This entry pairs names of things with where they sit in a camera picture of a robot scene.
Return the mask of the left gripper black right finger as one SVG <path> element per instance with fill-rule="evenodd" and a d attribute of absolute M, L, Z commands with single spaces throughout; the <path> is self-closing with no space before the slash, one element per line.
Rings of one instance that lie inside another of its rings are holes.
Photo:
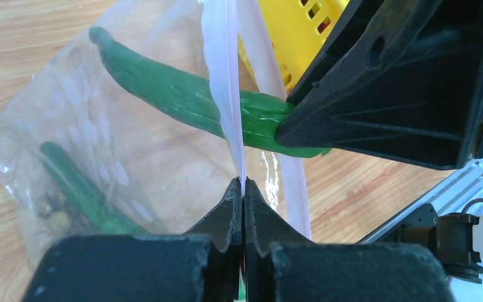
<path fill-rule="evenodd" d="M 453 301 L 441 264 L 413 244 L 320 244 L 293 229 L 245 182 L 249 301 Z"/>

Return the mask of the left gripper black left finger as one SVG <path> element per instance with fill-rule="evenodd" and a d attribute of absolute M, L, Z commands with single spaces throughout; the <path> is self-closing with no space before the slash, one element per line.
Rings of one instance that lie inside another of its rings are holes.
<path fill-rule="evenodd" d="M 242 188 L 180 235 L 90 235 L 57 241 L 23 301 L 234 301 L 242 252 Z"/>

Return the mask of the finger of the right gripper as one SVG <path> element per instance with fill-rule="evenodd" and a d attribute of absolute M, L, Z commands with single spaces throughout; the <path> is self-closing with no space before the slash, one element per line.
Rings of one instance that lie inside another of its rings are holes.
<path fill-rule="evenodd" d="M 286 147 L 438 170 L 483 158 L 483 1 L 350 1 L 287 100 Z"/>

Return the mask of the long green cucumber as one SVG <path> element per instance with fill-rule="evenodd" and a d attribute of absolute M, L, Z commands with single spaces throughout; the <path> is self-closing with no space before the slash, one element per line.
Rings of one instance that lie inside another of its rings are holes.
<path fill-rule="evenodd" d="M 40 145 L 43 166 L 67 200 L 100 233 L 148 233 L 115 206 L 107 204 L 106 195 L 77 167 L 67 152 L 54 142 Z"/>

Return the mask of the brown twig peanut bunch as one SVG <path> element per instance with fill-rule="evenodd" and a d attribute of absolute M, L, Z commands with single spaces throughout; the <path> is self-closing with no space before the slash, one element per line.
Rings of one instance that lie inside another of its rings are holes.
<path fill-rule="evenodd" d="M 62 193 L 45 193 L 35 201 L 37 215 L 56 235 L 88 235 L 94 233 L 89 220 Z"/>

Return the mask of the clear zip top bag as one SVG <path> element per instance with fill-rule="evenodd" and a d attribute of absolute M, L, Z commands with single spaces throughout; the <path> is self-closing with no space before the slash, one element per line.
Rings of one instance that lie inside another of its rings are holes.
<path fill-rule="evenodd" d="M 183 124 L 126 92 L 84 30 L 0 111 L 0 181 L 14 199 L 26 261 L 36 267 L 56 235 L 35 201 L 62 193 L 40 145 L 62 147 L 107 204 L 151 233 L 182 233 L 237 176 L 253 179 L 271 208 L 310 237 L 301 159 L 244 145 L 231 110 L 242 88 L 236 3 L 118 1 L 92 26 L 140 55 L 209 81 L 226 138 Z"/>

